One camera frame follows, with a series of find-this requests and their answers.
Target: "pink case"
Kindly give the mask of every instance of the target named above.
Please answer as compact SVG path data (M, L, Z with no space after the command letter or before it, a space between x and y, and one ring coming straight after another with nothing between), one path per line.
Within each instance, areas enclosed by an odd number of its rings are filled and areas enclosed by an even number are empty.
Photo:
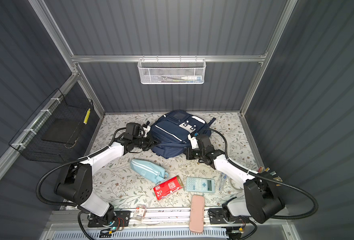
M193 195L192 207L190 208L189 229L191 232L203 232L203 214L205 207L205 198L200 195Z

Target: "light blue calculator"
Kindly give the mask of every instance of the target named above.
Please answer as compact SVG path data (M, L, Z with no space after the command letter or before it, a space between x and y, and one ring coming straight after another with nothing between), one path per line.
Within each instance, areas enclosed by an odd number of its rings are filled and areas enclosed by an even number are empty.
M188 192L215 192L214 179L206 179L200 177L187 177L186 188Z

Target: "navy blue backpack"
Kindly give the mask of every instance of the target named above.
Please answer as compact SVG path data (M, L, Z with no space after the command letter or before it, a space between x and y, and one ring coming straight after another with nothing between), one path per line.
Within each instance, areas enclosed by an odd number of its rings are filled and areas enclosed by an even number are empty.
M194 134L201 129L209 128L215 120L213 118L206 123L203 119L182 110L166 113L150 127L152 136L160 141L160 144L151 150L164 158L178 156L185 148L192 147L188 139L189 133ZM210 136L212 132L203 131L203 133Z

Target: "floral tablecloth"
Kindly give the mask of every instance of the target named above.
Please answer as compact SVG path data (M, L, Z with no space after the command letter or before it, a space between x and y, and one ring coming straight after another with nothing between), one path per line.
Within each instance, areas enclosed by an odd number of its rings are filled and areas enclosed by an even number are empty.
M213 117L217 118L211 127L226 137L229 157L250 169L256 170L258 168L237 113L195 113L194 115L206 122L209 122ZM153 123L160 116L162 114L106 115L90 152L106 146L110 142L113 132L117 128L125 127L126 123L137 122L143 124L147 121ZM210 140L215 149L223 150L224 143L218 134L213 133ZM130 168L132 158L156 163L166 169L169 177L179 175L184 184L186 183L186 177L213 178L217 181L220 175L219 171L204 163L198 163L197 160L186 160L185 155L164 159L152 151L137 154L128 153L109 162L93 175L94 191L116 209L134 208L137 204L145 204L147 207L189 207L194 194L205 197L205 206L215 206L232 197L243 197L244 195L243 191L233 189L228 180L221 192L216 190L214 194L203 194L186 192L182 189L158 201L153 191L155 184Z

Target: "red packet with white text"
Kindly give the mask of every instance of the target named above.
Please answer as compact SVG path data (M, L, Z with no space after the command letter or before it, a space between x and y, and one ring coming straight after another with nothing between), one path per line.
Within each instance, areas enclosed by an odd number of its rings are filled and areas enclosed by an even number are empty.
M160 185L155 186L153 190L155 192L155 196L157 197L157 200L161 200L166 196L168 196L169 194L172 194L183 187L184 184L182 184L180 177L175 176L174 178L171 178L166 182L163 182Z

